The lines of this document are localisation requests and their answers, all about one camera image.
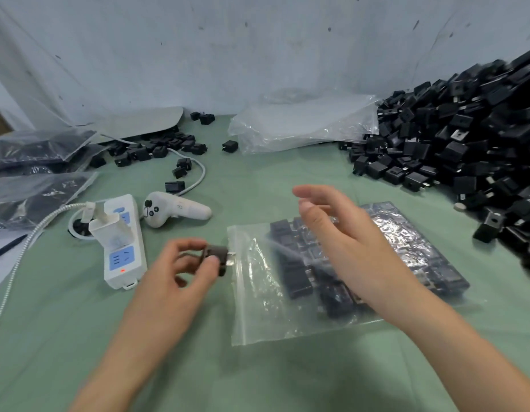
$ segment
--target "plastic sheet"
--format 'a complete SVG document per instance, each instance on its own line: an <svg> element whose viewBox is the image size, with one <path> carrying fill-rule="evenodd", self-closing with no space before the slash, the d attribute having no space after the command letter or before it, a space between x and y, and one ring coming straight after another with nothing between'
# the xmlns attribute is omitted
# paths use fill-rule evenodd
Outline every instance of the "plastic sheet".
<svg viewBox="0 0 530 412"><path fill-rule="evenodd" d="M0 178L5 176L37 175L41 173L72 173L85 171L95 155L105 151L106 146L89 144L78 150L69 162L50 165L17 166L0 170Z"/></svg>
<svg viewBox="0 0 530 412"><path fill-rule="evenodd" d="M238 136L243 154L279 152L337 140L357 141L365 133L378 133L372 95L335 90L312 93L291 88L262 96L234 116L228 133Z"/></svg>
<svg viewBox="0 0 530 412"><path fill-rule="evenodd" d="M0 229L35 227L96 178L97 172L0 178Z"/></svg>
<svg viewBox="0 0 530 412"><path fill-rule="evenodd" d="M0 170L68 162L95 131L81 128L14 131L0 136Z"/></svg>
<svg viewBox="0 0 530 412"><path fill-rule="evenodd" d="M465 295L469 282L392 203L363 208L424 286L453 306L484 302ZM301 218L232 226L228 237L236 253L234 346L381 320L339 280Z"/></svg>

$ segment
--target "green tablecloth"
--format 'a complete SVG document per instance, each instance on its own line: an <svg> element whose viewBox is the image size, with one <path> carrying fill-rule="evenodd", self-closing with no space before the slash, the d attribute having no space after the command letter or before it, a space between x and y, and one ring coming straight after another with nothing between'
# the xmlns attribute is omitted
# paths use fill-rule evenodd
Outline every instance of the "green tablecloth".
<svg viewBox="0 0 530 412"><path fill-rule="evenodd" d="M208 222L142 224L150 264L167 239L201 236L227 244L230 225L297 214L291 187L325 183L358 204L392 201L444 253L486 302L463 311L481 334L530 376L530 275L500 243L472 240L477 222L457 213L432 189L408 193L384 181L356 177L346 152L333 144L243 157L227 154L228 117L181 129L208 145L207 176L188 199L210 206ZM117 168L78 201L132 194L139 204L173 180L176 156ZM185 179L196 180L195 167ZM67 232L59 216L25 256L0 324L0 411L64 410L104 352L132 292L103 280L103 252ZM5 284L0 287L0 301ZM220 279L185 339L139 396L135 410L339 411L455 410L419 350L385 323L253 346L232 347L234 300L230 274Z"/></svg>

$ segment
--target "white controller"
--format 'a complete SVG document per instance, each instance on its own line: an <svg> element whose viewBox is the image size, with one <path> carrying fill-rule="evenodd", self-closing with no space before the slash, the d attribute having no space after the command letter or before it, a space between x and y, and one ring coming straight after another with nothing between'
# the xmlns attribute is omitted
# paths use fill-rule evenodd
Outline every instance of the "white controller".
<svg viewBox="0 0 530 412"><path fill-rule="evenodd" d="M118 214L131 229L132 238L128 244L104 251L104 280L113 289L128 290L135 287L147 271L137 203L131 195L123 195L105 201L104 212Z"/></svg>
<svg viewBox="0 0 530 412"><path fill-rule="evenodd" d="M165 192L152 192L145 199L143 217L152 228L162 227L168 218L178 216L208 220L212 210L198 202Z"/></svg>

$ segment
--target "power strip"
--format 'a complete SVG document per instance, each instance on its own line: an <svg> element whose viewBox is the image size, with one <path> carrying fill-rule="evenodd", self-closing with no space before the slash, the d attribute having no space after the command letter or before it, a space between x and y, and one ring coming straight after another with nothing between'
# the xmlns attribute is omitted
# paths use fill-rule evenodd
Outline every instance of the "power strip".
<svg viewBox="0 0 530 412"><path fill-rule="evenodd" d="M104 212L118 213L131 228L134 237L130 244L114 251L104 251L104 280L113 289L132 289L147 271L137 204L133 197L127 194L105 201Z"/></svg>

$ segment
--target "right hand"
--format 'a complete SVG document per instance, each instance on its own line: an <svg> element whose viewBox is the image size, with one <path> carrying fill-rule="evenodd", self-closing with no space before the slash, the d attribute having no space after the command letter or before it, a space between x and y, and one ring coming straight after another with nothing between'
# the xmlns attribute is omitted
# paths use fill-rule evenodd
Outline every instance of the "right hand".
<svg viewBox="0 0 530 412"><path fill-rule="evenodd" d="M395 326L414 300L429 294L368 213L330 186L300 185L303 221L320 241L337 275L383 319ZM339 219L334 225L329 216Z"/></svg>

